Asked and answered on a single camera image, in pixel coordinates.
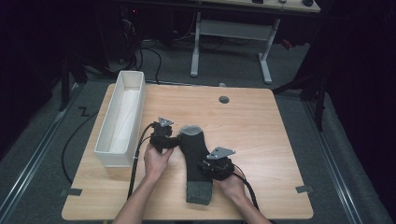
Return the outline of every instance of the background table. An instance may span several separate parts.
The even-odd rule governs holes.
[[[106,168],[93,153],[113,89],[110,85],[107,90],[72,185],[82,192],[67,197],[65,219],[113,219],[126,201],[132,169]],[[229,97],[230,103],[222,104],[220,96]],[[268,218],[313,216],[307,194],[296,190],[304,183],[270,90],[148,85],[141,132],[159,116],[175,123],[174,135],[184,125],[199,125],[209,151],[217,146],[235,150],[230,159],[244,171]],[[135,187],[145,173],[146,145],[141,147]],[[185,199],[186,164],[177,147],[152,194],[145,219],[241,218],[215,185],[210,205]]]

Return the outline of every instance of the white box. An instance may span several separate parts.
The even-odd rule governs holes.
[[[104,166],[133,165],[145,95],[142,72],[120,72],[94,150]]]

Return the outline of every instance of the person's right hand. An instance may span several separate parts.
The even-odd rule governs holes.
[[[233,172],[243,177],[242,172],[238,169],[235,169]],[[235,175],[231,175],[222,181],[213,179],[213,182],[217,184],[224,192],[225,196],[231,199],[233,202],[240,200],[242,197],[246,197],[245,184]]]

